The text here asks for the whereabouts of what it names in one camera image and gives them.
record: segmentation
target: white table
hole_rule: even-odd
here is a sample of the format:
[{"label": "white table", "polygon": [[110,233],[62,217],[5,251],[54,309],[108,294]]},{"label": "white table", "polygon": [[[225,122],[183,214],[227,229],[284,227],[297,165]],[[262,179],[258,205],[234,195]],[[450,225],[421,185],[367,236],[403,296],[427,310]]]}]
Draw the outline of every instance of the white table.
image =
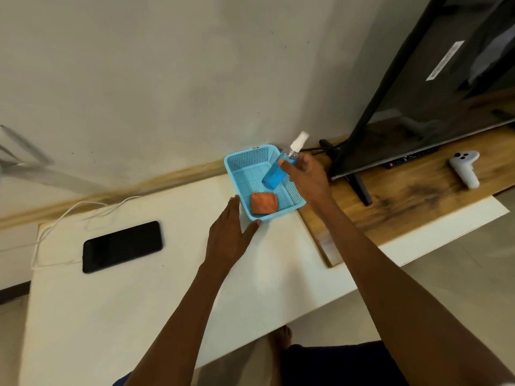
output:
[{"label": "white table", "polygon": [[[35,271],[20,385],[108,385],[131,371],[188,289],[232,195],[222,175],[131,200],[104,218],[82,220],[97,210],[64,219],[39,247],[41,264],[78,259],[85,240],[153,220],[165,246],[93,274],[81,263]],[[403,265],[507,211],[487,198],[381,248]],[[355,288],[345,265],[325,266],[299,214],[265,222],[222,285],[197,367]]]}]

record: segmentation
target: hand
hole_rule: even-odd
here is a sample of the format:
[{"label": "hand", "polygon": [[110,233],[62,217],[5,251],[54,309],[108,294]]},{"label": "hand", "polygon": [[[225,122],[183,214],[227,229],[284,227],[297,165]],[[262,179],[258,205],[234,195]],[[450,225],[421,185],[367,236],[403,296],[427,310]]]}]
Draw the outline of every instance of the hand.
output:
[{"label": "hand", "polygon": [[209,229],[208,248],[205,262],[211,266],[229,270],[247,250],[261,221],[251,222],[244,233],[240,228],[240,197],[232,197],[225,210]]},{"label": "hand", "polygon": [[312,155],[300,153],[295,165],[282,159],[278,164],[290,176],[300,196],[315,210],[321,203],[332,200],[325,170]]}]

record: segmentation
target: spray bottle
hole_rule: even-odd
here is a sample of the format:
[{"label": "spray bottle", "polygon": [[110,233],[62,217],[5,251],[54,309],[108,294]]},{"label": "spray bottle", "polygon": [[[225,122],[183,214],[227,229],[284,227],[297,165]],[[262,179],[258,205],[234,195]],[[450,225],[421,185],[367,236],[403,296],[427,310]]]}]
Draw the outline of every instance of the spray bottle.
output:
[{"label": "spray bottle", "polygon": [[300,149],[304,146],[304,143],[308,139],[309,134],[304,131],[300,133],[295,141],[290,145],[289,148],[284,149],[277,160],[272,164],[272,167],[268,170],[265,177],[261,182],[269,190],[274,190],[280,184],[281,181],[286,177],[286,173],[280,168],[277,161],[280,159],[287,160],[292,164],[295,163],[299,156]]}]

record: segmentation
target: white label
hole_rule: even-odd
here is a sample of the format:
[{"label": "white label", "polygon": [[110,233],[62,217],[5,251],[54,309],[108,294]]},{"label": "white label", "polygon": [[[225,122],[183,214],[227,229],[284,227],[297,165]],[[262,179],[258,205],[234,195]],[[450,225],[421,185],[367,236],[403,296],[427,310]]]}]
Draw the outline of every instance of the white label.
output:
[{"label": "white label", "polygon": [[460,40],[459,42],[456,42],[451,46],[449,51],[447,51],[447,54],[444,55],[442,60],[436,65],[435,70],[431,72],[429,77],[426,79],[426,81],[434,80],[436,76],[442,71],[443,68],[447,65],[447,62],[451,60],[453,55],[458,51],[458,49],[461,47],[461,45],[464,43],[464,40]]}]

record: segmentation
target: black smartphone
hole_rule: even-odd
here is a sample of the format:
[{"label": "black smartphone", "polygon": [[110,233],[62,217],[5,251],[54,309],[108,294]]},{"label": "black smartphone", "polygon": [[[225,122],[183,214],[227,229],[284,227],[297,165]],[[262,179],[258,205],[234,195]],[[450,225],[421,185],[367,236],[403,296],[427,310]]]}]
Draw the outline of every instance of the black smartphone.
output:
[{"label": "black smartphone", "polygon": [[82,272],[95,272],[162,249],[163,238],[158,221],[130,227],[87,240],[82,248]]}]

